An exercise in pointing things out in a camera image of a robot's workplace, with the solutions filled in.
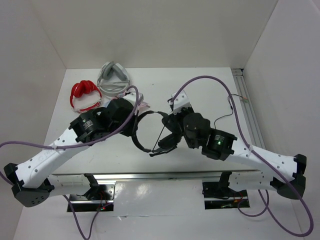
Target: gray headphones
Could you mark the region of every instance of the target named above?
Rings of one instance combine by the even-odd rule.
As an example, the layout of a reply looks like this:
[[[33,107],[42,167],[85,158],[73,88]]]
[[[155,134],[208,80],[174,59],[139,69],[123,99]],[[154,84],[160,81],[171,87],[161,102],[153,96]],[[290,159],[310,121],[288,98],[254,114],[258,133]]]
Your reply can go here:
[[[115,75],[120,81],[107,82]],[[100,91],[108,96],[115,97],[123,93],[130,85],[129,74],[119,63],[106,62],[99,73],[96,86]]]

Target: white table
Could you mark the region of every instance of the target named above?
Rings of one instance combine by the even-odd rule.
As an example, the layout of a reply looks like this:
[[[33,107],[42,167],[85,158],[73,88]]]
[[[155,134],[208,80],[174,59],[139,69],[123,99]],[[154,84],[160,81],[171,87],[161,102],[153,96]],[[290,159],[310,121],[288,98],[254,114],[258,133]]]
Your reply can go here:
[[[212,75],[223,80],[232,93],[237,93],[236,85],[230,68],[129,68],[132,83],[144,94],[151,110],[170,112],[167,100],[186,81],[200,75]],[[45,139],[46,144],[52,143],[66,129],[70,122],[79,114],[72,111],[69,98],[71,88],[81,80],[96,81],[99,69],[68,69],[55,105],[51,123]],[[195,112],[201,113],[211,121],[231,112],[227,101],[227,92],[216,81],[200,79],[185,89]],[[238,97],[234,98],[239,109],[239,120],[243,133],[250,142],[241,104]],[[219,120],[217,128],[239,136],[234,116]],[[148,115],[138,129],[138,138],[146,148],[154,146],[162,129],[161,116]],[[162,137],[169,134],[166,130]],[[149,157],[132,143],[130,137],[116,135],[105,142],[100,142],[90,149],[78,154],[66,162],[54,173],[163,173],[163,172],[200,172],[248,170],[250,167],[234,163],[226,163],[209,159],[201,155],[199,149],[189,149],[184,140],[178,148],[169,154]]]
[[[80,80],[94,80],[98,69],[69,69],[57,99],[46,144],[56,139],[78,115],[69,106],[70,89]],[[133,83],[144,94],[152,110],[169,112],[166,102],[172,93],[187,80],[199,75],[213,75],[223,80],[236,93],[233,76],[229,68],[145,68],[128,69]],[[195,111],[213,121],[230,112],[227,93],[212,80],[199,80],[186,88]],[[239,119],[244,135],[249,133],[240,102]],[[154,129],[146,132],[148,127]],[[161,129],[160,117],[156,114],[141,122],[139,139],[151,148]],[[221,130],[238,135],[234,117],[226,117],[217,123]],[[244,170],[247,166],[226,164],[201,155],[199,150],[187,149],[182,140],[169,154],[149,157],[136,149],[130,138],[117,135],[94,145],[77,155],[56,173],[156,173]],[[280,229],[268,214],[251,219],[241,215],[237,209],[204,210],[200,180],[123,182],[117,184],[114,212],[102,212],[93,227],[92,240],[292,240],[298,239]],[[248,192],[251,208],[248,213],[257,213],[264,206],[256,191]],[[293,231],[299,225],[289,199],[271,193],[271,208],[279,220]],[[44,203],[31,208],[24,207],[16,229],[14,240],[25,239],[82,239],[72,214],[66,212],[67,203],[61,196],[50,197]],[[78,213],[85,235],[88,235],[93,212]]]

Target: wall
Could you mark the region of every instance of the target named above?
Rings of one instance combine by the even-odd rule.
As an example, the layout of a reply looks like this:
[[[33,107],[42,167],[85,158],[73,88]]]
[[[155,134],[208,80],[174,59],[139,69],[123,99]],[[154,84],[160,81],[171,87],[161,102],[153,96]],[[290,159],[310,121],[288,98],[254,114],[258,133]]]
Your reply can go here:
[[[305,239],[319,239],[320,1],[279,0],[245,69],[254,110],[268,149],[308,157],[303,198],[315,220]],[[309,221],[292,201],[300,227]]]
[[[66,68],[25,0],[0,3],[0,143],[43,144]],[[0,169],[20,163],[39,150],[5,146]],[[22,205],[0,181],[0,239],[14,237]]]
[[[68,69],[243,68],[277,0],[31,0]]]

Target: black headphones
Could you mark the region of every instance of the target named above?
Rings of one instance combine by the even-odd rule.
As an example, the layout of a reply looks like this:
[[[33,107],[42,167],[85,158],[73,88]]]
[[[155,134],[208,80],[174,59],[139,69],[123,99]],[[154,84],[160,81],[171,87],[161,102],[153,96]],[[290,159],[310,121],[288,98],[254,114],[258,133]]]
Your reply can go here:
[[[161,139],[158,142],[158,146],[159,148],[155,149],[155,150],[151,150],[148,148],[144,148],[141,143],[138,141],[137,138],[137,130],[138,130],[138,124],[139,122],[147,115],[149,114],[160,114],[162,116],[162,120],[161,122],[163,123],[163,125],[170,131],[172,132],[171,134],[169,134],[168,136],[165,136],[163,139]],[[172,118],[170,115],[168,115],[165,112],[162,111],[146,111],[144,113],[142,113],[141,115],[139,115],[136,119],[135,119],[135,123],[134,123],[134,129],[133,129],[133,133],[131,136],[131,139],[134,143],[134,145],[142,150],[145,153],[150,153],[149,155],[151,157],[153,156],[157,156],[157,155],[161,155],[161,154],[167,154],[169,152],[171,152],[172,150],[177,148],[177,144],[181,141],[182,138],[182,130],[180,125],[174,120],[174,118]]]

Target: red headphones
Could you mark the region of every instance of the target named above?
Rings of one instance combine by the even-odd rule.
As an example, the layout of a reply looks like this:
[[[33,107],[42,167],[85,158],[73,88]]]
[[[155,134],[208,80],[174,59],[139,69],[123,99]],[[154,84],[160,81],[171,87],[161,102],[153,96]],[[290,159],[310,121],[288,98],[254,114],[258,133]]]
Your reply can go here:
[[[92,106],[82,108],[82,109],[75,109],[74,106],[74,97],[75,98],[80,98],[83,94],[89,94],[93,91],[97,91],[100,95],[100,99]],[[80,83],[76,83],[71,90],[71,95],[70,95],[70,105],[78,113],[84,113],[89,111],[90,109],[94,109],[100,106],[102,101],[102,94],[100,90],[97,88],[97,86],[90,80],[82,80]]]

